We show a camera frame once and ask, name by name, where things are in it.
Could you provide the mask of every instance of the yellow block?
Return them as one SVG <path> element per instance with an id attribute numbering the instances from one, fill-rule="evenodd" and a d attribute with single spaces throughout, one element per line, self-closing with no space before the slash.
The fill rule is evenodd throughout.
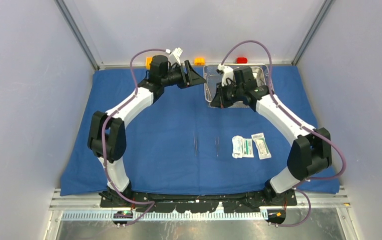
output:
<path id="1" fill-rule="evenodd" d="M 152 62 L 152 57 L 151 56 L 148 56 L 147 59 L 145 59 L 145 67 L 147 69 L 150 69 L 150 64 Z"/>
<path id="2" fill-rule="evenodd" d="M 194 65 L 196 65 L 196 66 L 203 66 L 203 65 L 205 65 L 205 59 L 204 58 L 202 58 L 202 57 L 196 57 L 195 59 L 194 59 Z"/>

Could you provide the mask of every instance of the blue surface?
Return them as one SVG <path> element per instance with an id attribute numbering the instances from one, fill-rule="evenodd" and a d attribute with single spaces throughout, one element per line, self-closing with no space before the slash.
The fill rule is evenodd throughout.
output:
<path id="1" fill-rule="evenodd" d="M 144 69 L 137 69 L 142 79 Z M 317 126 L 295 66 L 273 68 L 275 91 L 304 121 Z M 133 91 L 128 69 L 97 71 L 70 161 L 61 177 L 61 195 L 106 189 L 98 159 L 87 148 L 92 114 L 117 105 Z M 264 133 L 272 158 L 234 159 L 232 137 L 251 138 Z M 195 156 L 194 134 L 198 138 Z M 264 117 L 247 108 L 209 108 L 203 85 L 178 89 L 167 87 L 152 106 L 143 110 L 127 127 L 124 154 L 126 173 L 135 191 L 160 194 L 233 194 L 256 191 L 286 167 L 290 145 Z M 215 137 L 220 151 L 216 156 Z M 318 176 L 331 176 L 330 167 Z M 303 190 L 336 193 L 338 180 L 312 181 Z"/>

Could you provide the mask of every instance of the cable connector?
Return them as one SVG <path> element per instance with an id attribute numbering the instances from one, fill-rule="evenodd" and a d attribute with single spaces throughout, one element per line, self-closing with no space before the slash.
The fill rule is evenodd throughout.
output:
<path id="1" fill-rule="evenodd" d="M 169 61 L 170 64 L 179 64 L 180 65 L 180 55 L 183 53 L 183 50 L 180 47 L 175 48 L 171 53 L 169 54 Z"/>

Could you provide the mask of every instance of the metal tray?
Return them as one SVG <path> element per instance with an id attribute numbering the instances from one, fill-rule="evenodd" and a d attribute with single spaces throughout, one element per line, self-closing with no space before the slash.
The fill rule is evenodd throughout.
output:
<path id="1" fill-rule="evenodd" d="M 243 64 L 232 64 L 228 65 L 231 68 L 235 69 L 239 66 L 243 66 Z M 266 85 L 267 78 L 267 66 L 264 64 L 244 64 L 244 66 L 250 66 L 253 70 L 253 75 L 257 80 L 257 85 L 262 86 Z M 204 78 L 207 80 L 207 83 L 204 84 L 204 97 L 205 100 L 209 103 L 213 100 L 214 95 L 216 94 L 216 84 L 222 81 L 222 75 L 216 72 L 217 65 L 206 65 L 204 66 Z M 249 106 L 243 104 L 241 101 L 234 103 L 232 108 L 249 108 Z"/>

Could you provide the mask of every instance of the metal frame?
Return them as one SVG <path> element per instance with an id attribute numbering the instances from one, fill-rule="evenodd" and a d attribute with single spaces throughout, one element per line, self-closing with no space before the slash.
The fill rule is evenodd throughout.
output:
<path id="1" fill-rule="evenodd" d="M 86 54 L 86 57 L 88 58 L 89 62 L 91 63 L 91 65 L 93 66 L 93 68 L 97 71 L 97 70 L 104 70 L 104 69 L 116 69 L 116 68 L 128 68 L 129 66 L 128 65 L 104 65 L 104 63 L 101 61 L 100 64 L 98 64 L 98 62 L 96 61 L 96 58 L 94 57 L 94 55 L 92 54 L 91 52 L 91 49 L 89 48 L 89 45 L 86 43 L 85 41 L 85 38 L 83 37 L 83 34 L 82 32 L 80 31 L 80 29 L 78 28 L 75 20 L 73 19 L 73 16 L 71 15 L 70 13 L 70 10 L 68 9 L 67 5 L 65 4 L 64 0 L 54 0 L 61 13 L 63 14 L 64 16 L 64 19 L 66 20 L 67 24 L 70 26 L 74 36 L 76 37 L 77 41 L 79 42 L 80 44 L 80 47 L 83 49 L 83 51 L 85 52 Z M 319 12 L 317 13 L 309 31 L 307 32 L 303 42 L 301 43 L 298 51 L 297 51 L 297 54 L 295 55 L 294 57 L 294 60 L 292 62 L 277 62 L 277 64 L 292 64 L 292 65 L 297 65 L 298 61 L 300 60 L 301 56 L 304 54 L 304 51 L 306 50 L 308 44 L 310 43 L 313 35 L 316 33 L 318 27 L 320 26 L 320 24 L 322 23 L 323 19 L 325 18 L 326 14 L 328 13 L 328 10 L 330 9 L 331 5 L 335 2 L 335 0 L 324 0 Z M 206 63 L 207 65 L 212 65 L 212 64 L 218 64 L 218 63 L 215 63 L 215 62 L 208 62 Z"/>
<path id="2" fill-rule="evenodd" d="M 115 207 L 115 208 L 101 208 L 99 203 L 101 197 L 97 193 L 81 194 L 81 195 L 68 195 L 60 196 L 61 190 L 55 189 L 54 196 L 50 204 L 50 219 L 48 221 L 48 227 L 45 234 L 44 240 L 55 240 L 57 239 L 57 233 L 60 227 L 60 223 L 65 217 L 66 221 L 79 221 L 86 218 L 87 221 L 111 221 L 111 218 L 101 216 L 101 214 L 106 214 L 111 211 L 129 210 L 128 207 Z M 317 193 L 317 192 L 307 192 L 310 198 L 312 208 L 314 209 L 336 209 L 337 214 L 340 219 L 342 229 L 344 231 L 345 237 L 347 239 L 356 240 L 359 239 L 355 231 L 352 216 L 351 216 L 351 205 L 348 202 L 347 193 L 343 186 L 340 186 L 339 192 L 337 194 L 328 193 Z M 288 206 L 289 209 L 305 209 L 308 208 L 307 199 L 300 193 L 296 192 L 297 206 Z M 260 220 L 263 218 L 263 214 L 268 209 L 278 209 L 276 206 L 261 206 L 260 213 L 262 215 L 247 215 L 247 214 L 223 214 L 223 206 L 221 202 L 217 211 L 219 211 L 218 216 L 220 218 L 214 220 Z M 201 220 L 204 218 L 202 214 L 190 214 L 185 213 L 182 215 L 177 215 L 178 213 L 148 213 L 147 219 L 143 221 L 184 221 L 184 220 Z"/>

